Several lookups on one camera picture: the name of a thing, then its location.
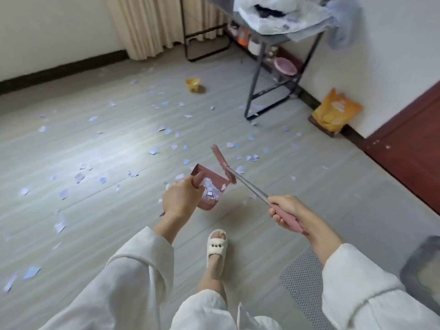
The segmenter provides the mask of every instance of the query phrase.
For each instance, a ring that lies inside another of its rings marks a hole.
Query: white slipper
[[[211,238],[211,235],[217,231],[225,234],[226,239],[223,240],[223,238]],[[214,255],[214,254],[221,255],[221,268],[220,268],[220,273],[219,273],[219,275],[221,275],[221,273],[223,272],[224,259],[226,256],[226,249],[227,248],[228,248],[228,236],[226,235],[226,232],[221,229],[216,229],[213,232],[211,232],[208,236],[208,248],[207,248],[207,253],[206,253],[206,267],[208,267],[208,261],[209,261],[210,255]]]

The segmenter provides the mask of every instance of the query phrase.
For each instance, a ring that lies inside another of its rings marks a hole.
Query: yellow plastic bag
[[[360,110],[362,105],[338,94],[333,88],[311,115],[322,127],[338,133]]]

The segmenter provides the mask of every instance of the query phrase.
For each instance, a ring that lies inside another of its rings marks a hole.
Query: baseboard
[[[127,51],[122,49],[115,52],[110,52],[104,55],[97,55],[96,57],[87,58],[80,61],[71,62],[69,64],[37,71],[36,73],[22,75],[20,77],[14,77],[0,82],[0,95],[7,94],[8,92],[28,88],[60,79],[62,77],[68,77],[86,70],[96,69],[104,67],[115,62],[123,61],[129,58]]]

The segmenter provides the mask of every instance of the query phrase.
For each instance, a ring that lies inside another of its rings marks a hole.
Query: person's left hand
[[[194,176],[187,176],[182,182],[172,185],[162,197],[162,206],[167,217],[178,219],[183,227],[200,201],[205,187],[199,185],[195,189],[191,181]]]

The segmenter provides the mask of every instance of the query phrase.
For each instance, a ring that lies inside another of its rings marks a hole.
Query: small yellow container
[[[200,79],[198,77],[195,77],[193,79],[186,79],[185,83],[188,86],[188,90],[190,92],[197,92],[198,87],[200,86]]]

